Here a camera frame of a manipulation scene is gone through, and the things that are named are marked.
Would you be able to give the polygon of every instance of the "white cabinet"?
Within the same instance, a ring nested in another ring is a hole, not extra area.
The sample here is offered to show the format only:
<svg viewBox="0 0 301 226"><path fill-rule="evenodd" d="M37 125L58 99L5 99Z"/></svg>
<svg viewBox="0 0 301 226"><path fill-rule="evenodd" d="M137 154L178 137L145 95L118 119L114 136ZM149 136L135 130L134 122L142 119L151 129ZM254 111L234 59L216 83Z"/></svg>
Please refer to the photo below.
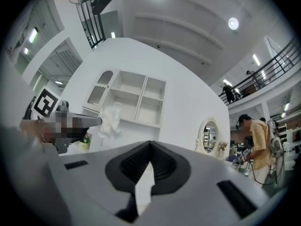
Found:
<svg viewBox="0 0 301 226"><path fill-rule="evenodd" d="M111 70L111 73L102 73L83 107L99 112L102 107L119 102L122 104L122 121L160 128L165 87L165 81Z"/></svg>

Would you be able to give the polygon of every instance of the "black metal railing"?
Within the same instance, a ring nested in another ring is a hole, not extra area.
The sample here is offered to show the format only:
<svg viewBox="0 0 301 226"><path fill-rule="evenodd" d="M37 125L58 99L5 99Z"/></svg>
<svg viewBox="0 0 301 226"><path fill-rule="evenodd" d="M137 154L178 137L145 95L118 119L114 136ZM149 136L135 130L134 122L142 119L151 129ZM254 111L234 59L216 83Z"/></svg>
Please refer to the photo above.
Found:
<svg viewBox="0 0 301 226"><path fill-rule="evenodd" d="M100 14L93 14L91 1L86 1L77 5L79 17L81 18L86 37L91 48L94 48L102 40L105 40L103 24Z"/></svg>
<svg viewBox="0 0 301 226"><path fill-rule="evenodd" d="M301 60L300 53L300 43L295 37L264 66L219 97L229 105L264 88L293 68Z"/></svg>

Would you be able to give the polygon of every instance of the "black slot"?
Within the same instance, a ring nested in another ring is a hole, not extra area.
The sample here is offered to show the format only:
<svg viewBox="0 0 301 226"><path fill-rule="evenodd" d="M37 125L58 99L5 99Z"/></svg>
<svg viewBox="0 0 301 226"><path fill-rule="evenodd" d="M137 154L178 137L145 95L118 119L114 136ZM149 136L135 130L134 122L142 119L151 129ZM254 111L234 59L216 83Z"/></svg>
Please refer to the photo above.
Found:
<svg viewBox="0 0 301 226"><path fill-rule="evenodd" d="M257 208L229 180L219 182L217 186L241 218L244 218L257 210Z"/></svg>
<svg viewBox="0 0 301 226"><path fill-rule="evenodd" d="M81 166L85 166L87 164L88 164L88 162L86 162L84 160L82 160L82 161L76 161L76 162L71 162L71 163L65 164L65 168L67 170L69 170L69 169L73 169L73 168L78 168L78 167L81 167Z"/></svg>

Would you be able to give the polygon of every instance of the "ornate white mirror frame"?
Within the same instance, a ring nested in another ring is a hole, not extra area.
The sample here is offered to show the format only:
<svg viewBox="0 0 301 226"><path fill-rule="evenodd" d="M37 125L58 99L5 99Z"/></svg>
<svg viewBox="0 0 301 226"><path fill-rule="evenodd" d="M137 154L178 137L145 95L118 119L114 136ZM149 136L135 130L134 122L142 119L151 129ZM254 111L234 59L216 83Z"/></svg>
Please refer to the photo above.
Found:
<svg viewBox="0 0 301 226"><path fill-rule="evenodd" d="M206 128L206 125L209 123L209 122L212 122L214 125L215 125L215 131L216 131L216 143L215 143L215 146L214 148L212 149L211 152L207 152L204 148L204 143L203 143L203 134L204 134L204 130ZM218 125L217 125L217 122L215 120L215 118L213 116L211 117L208 117L206 118L199 130L198 130L198 138L196 140L196 152L198 153L203 153L203 154L206 154L206 155L210 155L210 156L213 156L213 157L216 157L216 158L219 158L220 155L219 155L219 144L221 142L221 137L220 137L220 133L219 133L219 129L218 129Z"/></svg>

